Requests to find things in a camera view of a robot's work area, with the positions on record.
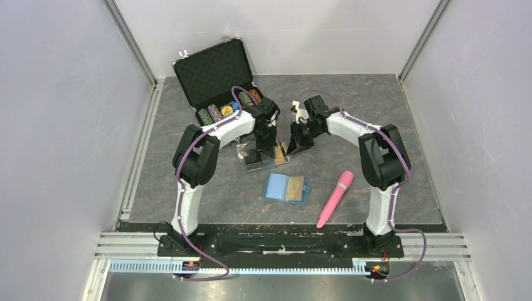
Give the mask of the clear card box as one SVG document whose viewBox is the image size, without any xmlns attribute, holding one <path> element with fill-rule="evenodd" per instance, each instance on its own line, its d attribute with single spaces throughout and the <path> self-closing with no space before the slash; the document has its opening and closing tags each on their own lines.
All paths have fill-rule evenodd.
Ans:
<svg viewBox="0 0 532 301">
<path fill-rule="evenodd" d="M 286 143 L 285 142 L 278 142 L 277 144 L 283 144 L 284 145 L 285 151 L 286 151 L 286 155 L 287 155 L 287 145 L 286 145 Z M 275 163 L 274 163 L 275 151 L 274 151 L 274 148 L 273 148 L 273 149 L 270 149 L 270 150 L 267 150 L 267 151 L 259 151 L 259 153 L 260 153 L 260 155 L 262 157 L 262 166 L 260 168 L 257 168 L 257 169 L 248 170 L 245 167 L 244 157 L 246 156 L 248 151 L 251 151 L 253 149 L 256 149 L 257 151 L 259 151 L 256 148 L 254 140 L 253 141 L 248 141 L 248 142 L 243 143 L 243 144 L 237 144 L 237 155 L 238 155 L 238 158 L 240 159 L 240 161 L 243 163 L 244 169 L 246 171 L 256 171 L 256 170 L 259 170 L 259 169 L 267 169 L 267 168 L 270 168 L 270 167 L 280 166 L 280 165 L 275 165 Z"/>
</svg>

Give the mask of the gold credit card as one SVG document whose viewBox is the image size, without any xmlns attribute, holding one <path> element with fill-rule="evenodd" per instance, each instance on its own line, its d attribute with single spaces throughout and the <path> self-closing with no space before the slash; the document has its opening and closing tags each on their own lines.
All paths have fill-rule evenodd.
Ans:
<svg viewBox="0 0 532 301">
<path fill-rule="evenodd" d="M 304 176 L 291 176 L 287 181 L 286 200 L 301 201 L 304 190 Z"/>
</svg>

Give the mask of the blue leather card holder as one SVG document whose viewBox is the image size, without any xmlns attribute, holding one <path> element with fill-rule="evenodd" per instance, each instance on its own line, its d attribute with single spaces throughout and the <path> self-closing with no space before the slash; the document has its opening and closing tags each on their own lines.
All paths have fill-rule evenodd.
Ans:
<svg viewBox="0 0 532 301">
<path fill-rule="evenodd" d="M 287 176 L 269 172 L 265 177 L 262 198 L 306 205 L 311 191 L 310 180 L 304 176 Z"/>
</svg>

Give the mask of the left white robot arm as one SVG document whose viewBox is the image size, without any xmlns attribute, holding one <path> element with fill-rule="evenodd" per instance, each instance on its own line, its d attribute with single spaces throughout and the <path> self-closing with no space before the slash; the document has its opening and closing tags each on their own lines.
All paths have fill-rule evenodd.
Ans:
<svg viewBox="0 0 532 301">
<path fill-rule="evenodd" d="M 275 122 L 279 114 L 275 103 L 263 101 L 254 106 L 243 105 L 229 117 L 211 125 L 189 125 L 185 129 L 172 161 L 178 196 L 166 235 L 181 255 L 190 255 L 196 250 L 197 239 L 193 233 L 198 228 L 201 195 L 216 171 L 220 149 L 241 136 L 252 134 L 258 153 L 275 159 Z"/>
</svg>

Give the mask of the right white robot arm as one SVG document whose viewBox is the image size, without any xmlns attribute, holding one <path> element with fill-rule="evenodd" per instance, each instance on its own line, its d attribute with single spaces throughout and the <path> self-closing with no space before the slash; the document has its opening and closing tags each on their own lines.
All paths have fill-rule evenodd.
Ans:
<svg viewBox="0 0 532 301">
<path fill-rule="evenodd" d="M 341 137 L 359 149 L 361 170 L 371 186 L 362 246 L 367 254 L 380 255 L 395 237 L 396 197 L 411 177 L 410 160 L 397 127 L 369 124 L 339 107 L 329 108 L 319 95 L 304 101 L 302 108 L 299 105 L 294 100 L 290 109 L 295 121 L 290 125 L 287 153 L 310 149 L 321 134 Z"/>
</svg>

